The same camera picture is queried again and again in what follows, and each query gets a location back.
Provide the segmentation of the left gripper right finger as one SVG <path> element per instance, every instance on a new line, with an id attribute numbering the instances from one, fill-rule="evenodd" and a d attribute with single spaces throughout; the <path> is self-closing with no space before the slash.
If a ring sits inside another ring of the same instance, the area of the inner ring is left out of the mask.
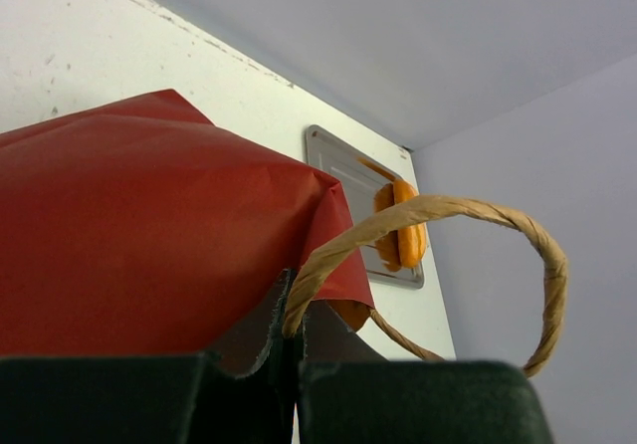
<path id="1" fill-rule="evenodd" d="M 310 362 L 299 385 L 304 443 L 553 440 L 530 382 L 501 362 Z"/>

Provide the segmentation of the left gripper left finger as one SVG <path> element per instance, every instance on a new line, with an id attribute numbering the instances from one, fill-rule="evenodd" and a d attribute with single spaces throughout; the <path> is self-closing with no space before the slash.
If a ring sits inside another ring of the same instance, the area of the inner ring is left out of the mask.
<path id="1" fill-rule="evenodd" d="M 4 443 L 290 443 L 294 396 L 213 353 L 1 361 Z"/>

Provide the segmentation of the red paper bag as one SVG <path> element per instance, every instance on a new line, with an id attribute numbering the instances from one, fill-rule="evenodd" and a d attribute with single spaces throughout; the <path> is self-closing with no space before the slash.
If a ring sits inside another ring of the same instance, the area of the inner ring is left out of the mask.
<path id="1" fill-rule="evenodd" d="M 419 195 L 354 225 L 341 183 L 215 126 L 164 90 L 1 136 L 1 351 L 8 356 L 199 350 L 251 311 L 285 269 L 285 335 L 312 302 L 351 328 L 377 310 L 360 248 L 464 215 L 523 233 L 544 262 L 537 374 L 563 329 L 567 261 L 527 214 Z"/>

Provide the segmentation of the oval fake bread loaf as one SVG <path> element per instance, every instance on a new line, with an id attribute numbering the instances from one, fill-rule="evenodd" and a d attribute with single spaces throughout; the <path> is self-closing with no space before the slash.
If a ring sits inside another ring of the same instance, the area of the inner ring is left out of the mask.
<path id="1" fill-rule="evenodd" d="M 373 210 L 375 213 L 381 212 L 416 195 L 412 185 L 403 179 L 395 179 L 376 192 Z M 392 231 L 375 241 L 375 249 L 390 272 L 416 268 L 425 254 L 426 246 L 427 234 L 423 224 Z"/>

